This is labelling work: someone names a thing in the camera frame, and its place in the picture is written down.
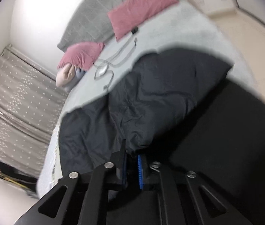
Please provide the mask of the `black quilted puffer jacket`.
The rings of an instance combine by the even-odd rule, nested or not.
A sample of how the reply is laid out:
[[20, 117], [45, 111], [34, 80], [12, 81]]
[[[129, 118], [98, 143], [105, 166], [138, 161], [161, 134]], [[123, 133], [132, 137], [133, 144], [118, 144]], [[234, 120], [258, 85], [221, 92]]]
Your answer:
[[67, 113], [59, 131], [63, 175], [88, 173], [125, 144], [145, 148], [227, 77], [229, 63], [182, 47], [140, 57], [108, 93]]

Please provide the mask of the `hanging dark clothes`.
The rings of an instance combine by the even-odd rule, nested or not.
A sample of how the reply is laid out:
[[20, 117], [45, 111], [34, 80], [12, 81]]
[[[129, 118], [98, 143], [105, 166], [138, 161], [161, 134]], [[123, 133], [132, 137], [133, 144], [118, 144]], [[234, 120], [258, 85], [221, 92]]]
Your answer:
[[36, 185], [38, 179], [35, 177], [23, 174], [16, 168], [2, 163], [0, 161], [0, 179], [8, 181], [19, 186], [22, 189], [36, 193]]

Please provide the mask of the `black folded coat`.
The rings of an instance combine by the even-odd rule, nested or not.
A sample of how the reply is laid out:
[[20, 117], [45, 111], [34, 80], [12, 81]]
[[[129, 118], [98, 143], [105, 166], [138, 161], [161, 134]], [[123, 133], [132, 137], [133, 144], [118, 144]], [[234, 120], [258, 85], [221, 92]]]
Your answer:
[[250, 224], [265, 224], [265, 104], [223, 79], [136, 152], [200, 173]]

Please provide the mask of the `grey dotted curtain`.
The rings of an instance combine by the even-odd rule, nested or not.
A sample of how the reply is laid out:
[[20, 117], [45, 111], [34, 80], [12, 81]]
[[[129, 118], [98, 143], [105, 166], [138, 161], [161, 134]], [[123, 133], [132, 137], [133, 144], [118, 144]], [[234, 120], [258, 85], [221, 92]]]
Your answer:
[[38, 177], [68, 94], [12, 45], [0, 54], [0, 161]]

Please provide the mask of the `beige folded blanket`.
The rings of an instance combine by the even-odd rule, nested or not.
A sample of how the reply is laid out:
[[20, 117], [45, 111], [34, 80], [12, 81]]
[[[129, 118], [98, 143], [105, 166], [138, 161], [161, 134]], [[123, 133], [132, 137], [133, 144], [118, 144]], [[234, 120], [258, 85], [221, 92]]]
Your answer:
[[57, 73], [56, 86], [63, 87], [65, 85], [72, 83], [74, 81], [75, 76], [76, 76], [76, 66], [72, 64], [66, 64]]

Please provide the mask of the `blue grey folded blanket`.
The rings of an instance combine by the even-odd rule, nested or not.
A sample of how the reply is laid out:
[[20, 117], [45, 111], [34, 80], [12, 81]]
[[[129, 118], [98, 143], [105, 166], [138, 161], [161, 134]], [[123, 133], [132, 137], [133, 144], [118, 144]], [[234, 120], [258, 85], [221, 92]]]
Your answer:
[[63, 86], [64, 90], [66, 92], [70, 92], [72, 90], [72, 88], [74, 88], [77, 85], [77, 83], [79, 83], [79, 81], [83, 78], [83, 76], [85, 74], [86, 74], [86, 71], [84, 71], [82, 69], [77, 69], [75, 71], [75, 75], [74, 75], [73, 79], [69, 83], [67, 83]]

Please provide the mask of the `pink pillow on stack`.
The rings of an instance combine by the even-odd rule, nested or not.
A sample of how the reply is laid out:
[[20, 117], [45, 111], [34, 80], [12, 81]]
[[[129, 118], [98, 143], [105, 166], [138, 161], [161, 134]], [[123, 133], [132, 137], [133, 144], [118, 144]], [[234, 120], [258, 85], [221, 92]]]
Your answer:
[[99, 57], [105, 44], [102, 42], [80, 42], [69, 46], [60, 60], [57, 68], [61, 69], [71, 64], [84, 71], [88, 71]]

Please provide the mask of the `grey bed sheet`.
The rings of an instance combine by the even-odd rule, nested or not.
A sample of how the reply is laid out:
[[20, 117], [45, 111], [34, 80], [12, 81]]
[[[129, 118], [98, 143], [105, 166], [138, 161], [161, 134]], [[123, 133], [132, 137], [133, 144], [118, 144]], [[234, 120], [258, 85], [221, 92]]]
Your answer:
[[151, 51], [160, 52], [171, 46], [182, 46], [219, 57], [233, 65], [227, 78], [246, 90], [257, 93], [257, 82], [241, 52], [206, 15], [186, 1], [180, 1], [144, 22], [135, 38], [127, 34], [120, 41], [112, 38], [102, 50], [100, 58], [111, 61], [117, 52], [120, 56], [112, 61], [114, 77], [95, 80], [96, 69], [91, 67], [80, 82], [71, 90], [64, 103], [56, 127], [53, 130], [44, 166], [37, 182], [37, 194], [42, 198], [62, 177], [58, 137], [63, 116], [106, 94], [104, 86], [114, 87], [127, 74], [134, 62]]

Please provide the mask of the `grey quilted headboard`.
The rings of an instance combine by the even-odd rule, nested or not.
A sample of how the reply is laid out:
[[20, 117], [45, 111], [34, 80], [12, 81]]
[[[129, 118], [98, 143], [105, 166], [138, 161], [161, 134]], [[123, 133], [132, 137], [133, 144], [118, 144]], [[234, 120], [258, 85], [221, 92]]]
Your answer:
[[126, 0], [82, 0], [57, 47], [65, 52], [80, 42], [107, 42], [115, 37], [108, 12]]

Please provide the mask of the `pink pillow near headboard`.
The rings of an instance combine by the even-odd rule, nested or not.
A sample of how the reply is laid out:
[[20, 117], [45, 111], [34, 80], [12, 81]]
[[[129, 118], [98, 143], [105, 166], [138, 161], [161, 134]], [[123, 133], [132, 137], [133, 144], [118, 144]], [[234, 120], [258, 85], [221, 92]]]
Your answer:
[[119, 41], [135, 27], [178, 3], [178, 0], [126, 0], [108, 12], [116, 40]]

